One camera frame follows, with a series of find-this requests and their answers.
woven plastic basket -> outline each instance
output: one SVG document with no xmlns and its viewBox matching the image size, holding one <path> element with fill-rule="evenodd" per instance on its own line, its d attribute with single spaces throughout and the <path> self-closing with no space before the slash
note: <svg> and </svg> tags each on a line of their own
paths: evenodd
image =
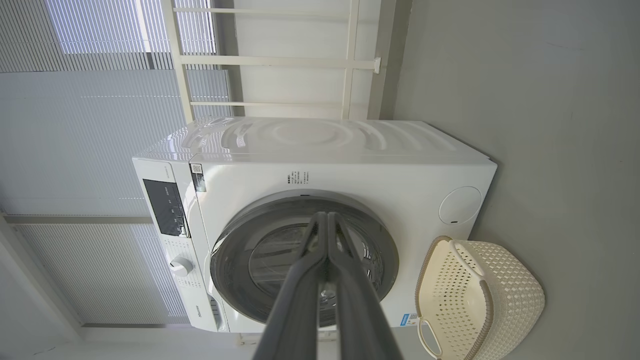
<svg viewBox="0 0 640 360">
<path fill-rule="evenodd" d="M 422 346 L 441 360 L 498 360 L 527 336 L 545 306 L 531 273 L 505 248 L 437 238 L 415 294 Z M 428 324 L 439 351 L 422 335 Z"/>
</svg>

washing machine door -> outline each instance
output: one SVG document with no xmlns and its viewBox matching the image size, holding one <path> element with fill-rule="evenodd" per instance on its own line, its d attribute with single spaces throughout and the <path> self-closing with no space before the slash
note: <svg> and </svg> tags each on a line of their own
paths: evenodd
<svg viewBox="0 0 640 360">
<path fill-rule="evenodd" d="M 397 276 L 398 255 L 378 217 L 344 195 L 292 190 L 250 204 L 218 238 L 211 256 L 211 278 L 225 301 L 243 315 L 266 323 L 307 224 L 318 211 L 342 214 L 359 249 L 362 269 L 378 297 L 384 298 Z M 319 301 L 320 326 L 335 325 L 335 290 L 322 289 Z"/>
</svg>

qr code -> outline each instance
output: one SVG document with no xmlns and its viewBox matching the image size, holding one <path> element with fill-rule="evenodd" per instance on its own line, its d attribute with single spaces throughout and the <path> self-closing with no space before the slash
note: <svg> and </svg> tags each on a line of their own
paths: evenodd
<svg viewBox="0 0 640 360">
<path fill-rule="evenodd" d="M 191 164 L 191 172 L 194 174 L 202 174 L 201 164 Z"/>
</svg>

washing machine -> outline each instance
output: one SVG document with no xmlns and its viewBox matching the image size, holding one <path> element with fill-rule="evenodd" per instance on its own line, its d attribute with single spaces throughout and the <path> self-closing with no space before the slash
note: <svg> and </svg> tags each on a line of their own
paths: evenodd
<svg viewBox="0 0 640 360">
<path fill-rule="evenodd" d="M 262 332 L 310 217 L 342 214 L 390 326 L 431 242 L 466 240 L 496 164 L 420 121 L 204 118 L 136 156 L 192 326 Z M 335 292 L 319 326 L 335 329 Z"/>
</svg>

control panel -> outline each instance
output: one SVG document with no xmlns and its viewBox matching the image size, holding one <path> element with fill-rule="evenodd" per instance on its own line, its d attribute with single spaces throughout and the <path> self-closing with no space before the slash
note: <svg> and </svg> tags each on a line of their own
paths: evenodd
<svg viewBox="0 0 640 360">
<path fill-rule="evenodd" d="M 143 181 L 160 233 L 172 236 L 189 236 L 178 185 L 166 181 L 148 179 Z"/>
<path fill-rule="evenodd" d="M 182 200 L 186 195 L 181 192 L 181 182 L 174 176 L 172 164 L 136 158 L 133 162 L 157 225 L 166 266 L 172 273 L 189 322 L 203 330 L 227 331 L 218 303 L 206 291 L 184 211 L 186 205 Z"/>
</svg>

